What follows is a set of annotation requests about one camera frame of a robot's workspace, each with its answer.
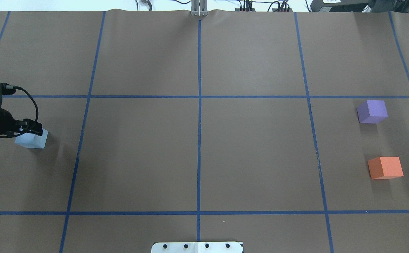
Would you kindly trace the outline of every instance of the cube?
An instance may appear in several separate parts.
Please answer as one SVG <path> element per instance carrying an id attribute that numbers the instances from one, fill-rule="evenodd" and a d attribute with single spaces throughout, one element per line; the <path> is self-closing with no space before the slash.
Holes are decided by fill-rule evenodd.
<path id="1" fill-rule="evenodd" d="M 376 157 L 368 161 L 371 179 L 392 179 L 404 176 L 399 157 Z"/>
<path id="2" fill-rule="evenodd" d="M 42 128 L 42 136 L 35 134 L 23 134 L 15 138 L 15 144 L 18 144 L 27 149 L 44 149 L 47 142 L 48 131 Z"/>
<path id="3" fill-rule="evenodd" d="M 367 100 L 357 107 L 360 123 L 377 124 L 389 115 L 383 100 Z"/>

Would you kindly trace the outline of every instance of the label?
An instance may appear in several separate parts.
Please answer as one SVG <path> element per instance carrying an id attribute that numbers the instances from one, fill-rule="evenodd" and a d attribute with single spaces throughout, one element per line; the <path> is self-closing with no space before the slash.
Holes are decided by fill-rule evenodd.
<path id="1" fill-rule="evenodd" d="M 331 9 L 332 9 L 331 6 L 329 6 L 329 7 L 321 7 L 319 12 L 330 12 Z"/>

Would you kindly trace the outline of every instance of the orange cube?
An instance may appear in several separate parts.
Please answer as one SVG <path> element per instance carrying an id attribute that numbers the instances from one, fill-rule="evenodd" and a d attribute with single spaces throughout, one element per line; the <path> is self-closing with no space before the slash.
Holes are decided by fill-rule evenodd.
<path id="1" fill-rule="evenodd" d="M 371 179 L 392 179 L 402 174 L 399 157 L 376 157 L 368 161 Z"/>

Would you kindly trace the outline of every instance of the metal bracket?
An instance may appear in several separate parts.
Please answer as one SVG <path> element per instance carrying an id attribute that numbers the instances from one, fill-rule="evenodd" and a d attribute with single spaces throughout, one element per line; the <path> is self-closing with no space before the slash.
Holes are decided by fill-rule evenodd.
<path id="1" fill-rule="evenodd" d="M 243 242 L 155 243 L 151 253 L 243 253 Z"/>
<path id="2" fill-rule="evenodd" d="M 207 16 L 207 0 L 192 0 L 192 16 Z"/>

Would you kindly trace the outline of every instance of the metal post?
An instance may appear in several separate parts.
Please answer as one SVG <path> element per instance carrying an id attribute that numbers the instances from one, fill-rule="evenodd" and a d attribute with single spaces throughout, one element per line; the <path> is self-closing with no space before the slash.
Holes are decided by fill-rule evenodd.
<path id="1" fill-rule="evenodd" d="M 207 0 L 192 0 L 192 16 L 207 16 Z"/>

